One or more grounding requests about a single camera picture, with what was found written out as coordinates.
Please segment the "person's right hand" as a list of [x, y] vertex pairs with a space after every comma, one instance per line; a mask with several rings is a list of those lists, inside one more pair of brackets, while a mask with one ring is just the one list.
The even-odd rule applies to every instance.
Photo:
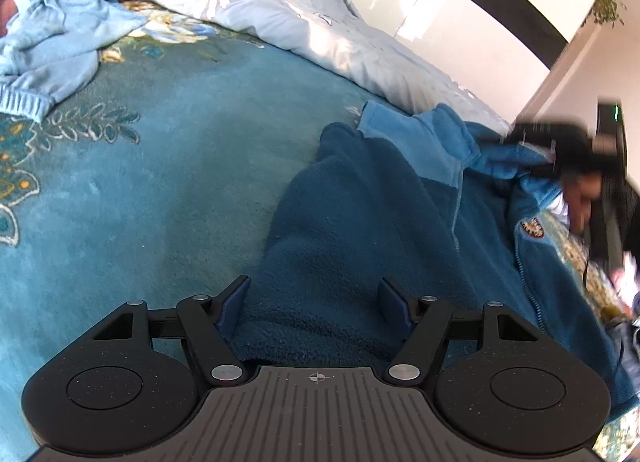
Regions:
[[589, 223], [593, 202], [601, 196], [602, 176], [600, 173], [565, 175], [561, 183], [570, 232], [579, 236]]

